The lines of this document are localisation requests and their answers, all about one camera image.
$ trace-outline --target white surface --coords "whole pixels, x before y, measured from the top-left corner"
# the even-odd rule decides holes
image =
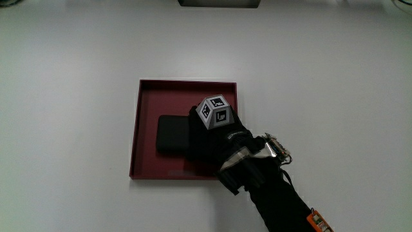
[[[0,231],[266,231],[216,181],[129,179],[142,78],[237,82],[336,231],[410,230],[410,15],[73,2],[0,10]]]

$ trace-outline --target white cube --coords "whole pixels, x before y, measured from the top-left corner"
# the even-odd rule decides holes
[[[208,130],[234,122],[230,105],[222,94],[206,97],[196,111]]]

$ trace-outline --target red tray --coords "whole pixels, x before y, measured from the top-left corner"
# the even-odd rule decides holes
[[[140,80],[129,176],[132,179],[215,179],[216,166],[189,162],[183,154],[157,152],[156,134],[159,116],[187,116],[192,106],[217,94],[222,94],[238,111],[236,83]]]

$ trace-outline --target orange label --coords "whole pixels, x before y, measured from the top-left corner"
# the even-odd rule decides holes
[[[309,214],[306,219],[316,232],[333,232],[333,229],[316,210]]]

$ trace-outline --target maroon tray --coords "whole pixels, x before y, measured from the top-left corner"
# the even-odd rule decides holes
[[[189,162],[183,154],[157,152],[156,134],[159,116],[187,116],[192,106],[217,94],[222,94],[238,111],[236,83],[140,80],[129,176],[132,179],[215,179],[216,166]]]

